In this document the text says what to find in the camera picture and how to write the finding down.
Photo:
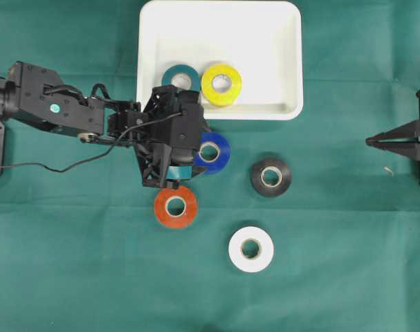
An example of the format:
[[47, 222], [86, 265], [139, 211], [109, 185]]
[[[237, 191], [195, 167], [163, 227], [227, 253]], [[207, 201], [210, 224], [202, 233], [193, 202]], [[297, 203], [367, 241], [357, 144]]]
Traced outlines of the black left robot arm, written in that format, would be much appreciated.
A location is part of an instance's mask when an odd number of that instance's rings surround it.
[[112, 99], [103, 84], [84, 95], [55, 71], [16, 62], [0, 77], [0, 175], [9, 119], [108, 150], [132, 148], [145, 187], [177, 189], [206, 171], [197, 156], [209, 127], [196, 91], [157, 86], [142, 106]]

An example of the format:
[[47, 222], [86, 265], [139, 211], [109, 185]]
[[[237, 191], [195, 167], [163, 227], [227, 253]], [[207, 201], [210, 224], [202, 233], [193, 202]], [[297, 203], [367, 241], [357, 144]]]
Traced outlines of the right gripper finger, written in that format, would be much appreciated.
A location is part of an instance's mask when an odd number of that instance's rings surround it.
[[401, 138], [415, 138], [418, 120], [403, 124], [400, 127], [391, 129], [386, 132], [378, 133], [374, 136], [365, 139], [365, 142], [378, 142], [382, 140], [401, 139]]
[[369, 147], [389, 151], [412, 160], [418, 160], [417, 144], [413, 142], [366, 142]]

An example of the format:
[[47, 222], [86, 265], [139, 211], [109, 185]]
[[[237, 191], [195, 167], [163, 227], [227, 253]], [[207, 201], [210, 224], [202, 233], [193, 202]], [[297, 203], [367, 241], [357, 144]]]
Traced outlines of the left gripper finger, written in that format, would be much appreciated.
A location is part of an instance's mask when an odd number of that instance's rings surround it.
[[193, 177], [192, 166], [169, 166], [166, 176], [166, 188], [176, 189], [180, 181], [188, 181]]

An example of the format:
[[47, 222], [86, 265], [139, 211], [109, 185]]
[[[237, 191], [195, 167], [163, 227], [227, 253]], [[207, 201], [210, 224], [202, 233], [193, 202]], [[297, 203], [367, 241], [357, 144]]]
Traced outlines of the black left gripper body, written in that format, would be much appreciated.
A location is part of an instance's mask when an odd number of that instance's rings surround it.
[[178, 188], [179, 180], [167, 176], [170, 167], [190, 167], [191, 178], [206, 171], [194, 164], [206, 130], [199, 92], [155, 87], [143, 114], [147, 122], [134, 146], [143, 186]]

